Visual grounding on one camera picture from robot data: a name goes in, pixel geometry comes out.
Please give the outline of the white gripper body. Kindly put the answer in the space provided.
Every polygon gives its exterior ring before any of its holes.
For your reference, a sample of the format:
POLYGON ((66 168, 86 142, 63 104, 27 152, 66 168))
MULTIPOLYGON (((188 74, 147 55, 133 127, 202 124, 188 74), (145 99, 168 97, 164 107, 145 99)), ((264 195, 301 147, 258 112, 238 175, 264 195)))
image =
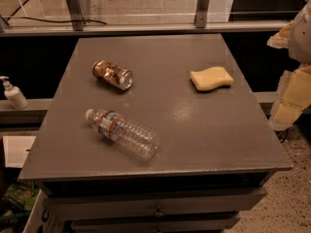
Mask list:
POLYGON ((311 63, 311 1, 293 20, 289 36, 289 56, 300 63, 311 63))

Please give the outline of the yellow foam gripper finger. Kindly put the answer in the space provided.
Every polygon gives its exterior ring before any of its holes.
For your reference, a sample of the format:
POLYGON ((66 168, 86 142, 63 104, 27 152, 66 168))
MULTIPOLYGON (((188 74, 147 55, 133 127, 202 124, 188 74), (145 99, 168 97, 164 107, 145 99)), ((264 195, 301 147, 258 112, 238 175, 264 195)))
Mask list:
POLYGON ((287 49, 289 47, 292 26, 293 23, 289 22, 286 26, 268 39, 267 45, 274 49, 287 49))
POLYGON ((274 131, 285 131, 311 105, 311 65, 302 63, 293 72, 285 71, 277 87, 268 124, 274 131))

